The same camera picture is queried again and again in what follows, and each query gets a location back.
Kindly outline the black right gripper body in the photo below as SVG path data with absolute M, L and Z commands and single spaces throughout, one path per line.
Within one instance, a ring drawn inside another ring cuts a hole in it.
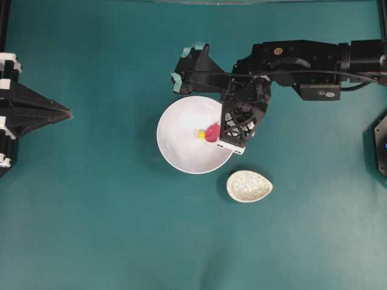
M 222 94 L 220 135 L 216 145 L 242 155 L 267 112 L 271 99 L 268 77 L 232 78 Z

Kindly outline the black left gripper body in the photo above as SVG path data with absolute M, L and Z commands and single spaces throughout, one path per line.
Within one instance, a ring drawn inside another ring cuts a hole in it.
M 8 173 L 18 158 L 19 138 L 11 128 L 14 104 L 13 83 L 18 81 L 22 66 L 14 53 L 1 52 L 1 177 Z

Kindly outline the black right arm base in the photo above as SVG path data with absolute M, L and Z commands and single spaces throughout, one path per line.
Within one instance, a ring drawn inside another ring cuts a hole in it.
M 363 150 L 367 171 L 386 185 L 386 111 L 363 132 Z

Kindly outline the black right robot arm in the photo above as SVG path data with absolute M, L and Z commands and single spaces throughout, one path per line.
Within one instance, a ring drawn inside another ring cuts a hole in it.
M 216 145 L 243 154 L 267 112 L 271 85 L 305 101 L 335 101 L 372 82 L 386 85 L 386 41 L 331 44 L 309 40 L 255 44 L 238 60 L 223 96 Z

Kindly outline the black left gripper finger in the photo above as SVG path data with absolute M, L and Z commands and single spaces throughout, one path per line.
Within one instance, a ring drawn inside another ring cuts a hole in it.
M 65 112 L 67 114 L 71 113 L 70 109 L 62 106 L 58 102 L 45 98 L 26 86 L 10 79 L 1 79 L 1 98 L 17 105 Z
M 17 139 L 44 126 L 72 118 L 72 113 L 46 109 L 1 109 L 1 130 Z

